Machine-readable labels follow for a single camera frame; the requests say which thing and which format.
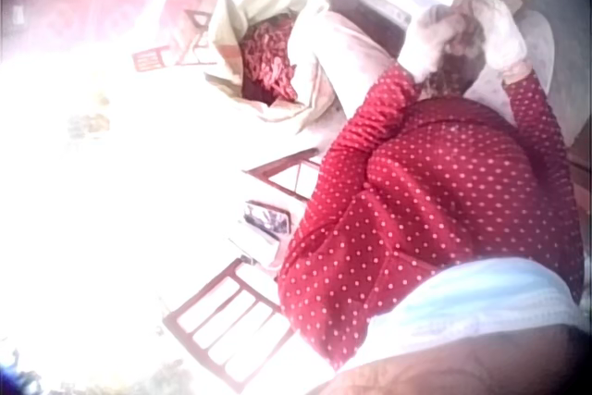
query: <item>clothing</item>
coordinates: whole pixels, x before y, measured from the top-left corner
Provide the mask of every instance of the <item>clothing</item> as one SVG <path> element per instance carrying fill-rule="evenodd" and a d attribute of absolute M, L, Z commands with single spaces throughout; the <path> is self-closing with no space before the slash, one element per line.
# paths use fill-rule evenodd
<path fill-rule="evenodd" d="M 282 310 L 335 368 L 440 270 L 518 256 L 577 301 L 583 248 L 565 148 L 534 73 L 507 88 L 515 129 L 460 97 L 417 102 L 387 70 L 328 150 L 280 270 Z"/>
<path fill-rule="evenodd" d="M 589 330 L 559 276 L 523 258 L 473 261 L 443 270 L 372 318 L 364 344 L 340 370 L 468 337 L 557 325 Z"/>

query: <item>red polka dot shirt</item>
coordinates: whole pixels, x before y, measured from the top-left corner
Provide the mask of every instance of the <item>red polka dot shirt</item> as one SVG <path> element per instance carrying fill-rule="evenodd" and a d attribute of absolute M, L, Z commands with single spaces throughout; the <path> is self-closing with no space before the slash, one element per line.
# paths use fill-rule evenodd
<path fill-rule="evenodd" d="M 507 93 L 516 127 L 460 97 L 417 102 L 396 65 L 333 142 L 278 286 L 293 328 L 335 368 L 370 318 L 453 265 L 529 258 L 579 301 L 583 246 L 560 128 L 534 73 Z"/>

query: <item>white glove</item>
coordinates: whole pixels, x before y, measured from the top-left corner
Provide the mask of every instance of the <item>white glove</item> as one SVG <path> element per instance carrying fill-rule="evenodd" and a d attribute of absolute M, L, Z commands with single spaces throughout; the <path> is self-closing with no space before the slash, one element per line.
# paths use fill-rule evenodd
<path fill-rule="evenodd" d="M 487 64 L 499 71 L 506 83 L 521 80 L 530 73 L 526 42 L 506 4 L 500 0 L 463 0 L 461 10 L 475 17 L 483 27 Z"/>
<path fill-rule="evenodd" d="M 413 75 L 415 82 L 423 82 L 438 70 L 444 46 L 465 27 L 463 17 L 449 7 L 430 7 L 409 25 L 399 64 Z"/>

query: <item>dried red chili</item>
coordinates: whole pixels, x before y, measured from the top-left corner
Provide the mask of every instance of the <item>dried red chili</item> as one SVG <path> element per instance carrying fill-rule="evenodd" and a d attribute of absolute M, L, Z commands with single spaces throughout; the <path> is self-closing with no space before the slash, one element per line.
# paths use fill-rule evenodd
<path fill-rule="evenodd" d="M 255 23 L 240 42 L 244 66 L 242 97 L 271 105 L 278 99 L 298 99 L 290 81 L 295 66 L 288 60 L 293 14 L 280 14 Z"/>

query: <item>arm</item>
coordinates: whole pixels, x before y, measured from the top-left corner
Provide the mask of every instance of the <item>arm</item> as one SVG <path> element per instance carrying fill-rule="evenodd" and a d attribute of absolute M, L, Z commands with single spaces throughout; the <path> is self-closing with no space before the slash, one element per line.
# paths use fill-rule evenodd
<path fill-rule="evenodd" d="M 541 189 L 549 197 L 549 204 L 557 209 L 557 222 L 564 225 L 568 237 L 568 245 L 564 247 L 569 254 L 564 258 L 562 268 L 583 270 L 579 217 L 565 143 L 557 119 L 534 71 L 522 80 L 507 85 L 505 90 L 510 97 L 519 137 L 530 158 L 533 172 Z M 567 272 L 565 276 L 569 276 L 570 280 L 578 279 Z M 569 284 L 571 289 L 579 289 L 573 294 L 579 301 L 581 283 Z"/>
<path fill-rule="evenodd" d="M 399 65 L 388 69 L 370 89 L 323 159 L 313 196 L 294 233 L 281 275 L 303 254 L 323 245 L 353 196 L 364 189 L 366 164 L 372 152 L 393 136 L 404 108 L 418 96 L 413 79 Z M 339 197 L 328 198 L 334 191 L 339 191 Z"/>

